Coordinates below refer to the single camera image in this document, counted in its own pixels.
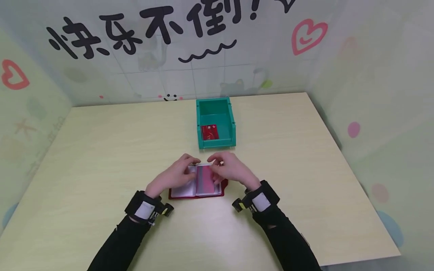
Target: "person's right hand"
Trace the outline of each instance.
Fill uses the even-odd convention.
[[[214,184],[219,184],[224,179],[228,179],[240,182],[250,191],[254,191],[261,186],[258,177],[235,154],[228,151],[214,153],[208,158],[208,162],[213,160],[214,162],[210,168],[214,173]]]

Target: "wavy line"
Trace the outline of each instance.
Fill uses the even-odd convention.
[[[218,50],[217,51],[211,51],[209,49],[206,49],[205,52],[203,53],[203,55],[201,55],[201,56],[191,55],[187,60],[184,60],[182,58],[178,58],[178,60],[181,61],[182,63],[189,63],[193,59],[202,59],[205,56],[207,56],[207,54],[216,55],[216,54],[220,53],[220,51],[223,48],[225,48],[225,49],[231,49],[232,47],[235,46],[236,43],[237,43],[237,40],[234,40],[231,45],[225,45],[225,44],[220,43],[220,45],[218,46]]]

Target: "person's left hand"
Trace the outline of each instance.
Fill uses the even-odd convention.
[[[164,190],[177,188],[194,180],[196,173],[189,173],[188,166],[197,164],[201,161],[189,154],[183,154],[169,168],[158,174],[155,179],[148,184],[145,194],[151,198],[157,198]]]

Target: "pink dot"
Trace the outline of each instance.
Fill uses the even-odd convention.
[[[350,123],[350,125],[348,125],[348,135],[351,138],[355,138],[358,136],[358,134],[360,133],[360,124],[356,121]]]
[[[371,191],[378,202],[386,203],[389,200],[389,192],[384,185],[376,183],[371,187]]]

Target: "smiley face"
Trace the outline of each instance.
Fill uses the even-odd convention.
[[[179,96],[179,97],[178,97],[176,94],[173,95],[173,98],[174,98],[174,100],[172,100],[172,101],[177,101],[178,99],[180,99],[180,100],[184,99],[184,98],[182,98],[182,96]],[[164,97],[163,99],[164,99],[165,101],[170,101],[170,100],[169,100],[169,99],[170,99],[170,94],[167,94],[166,97]]]

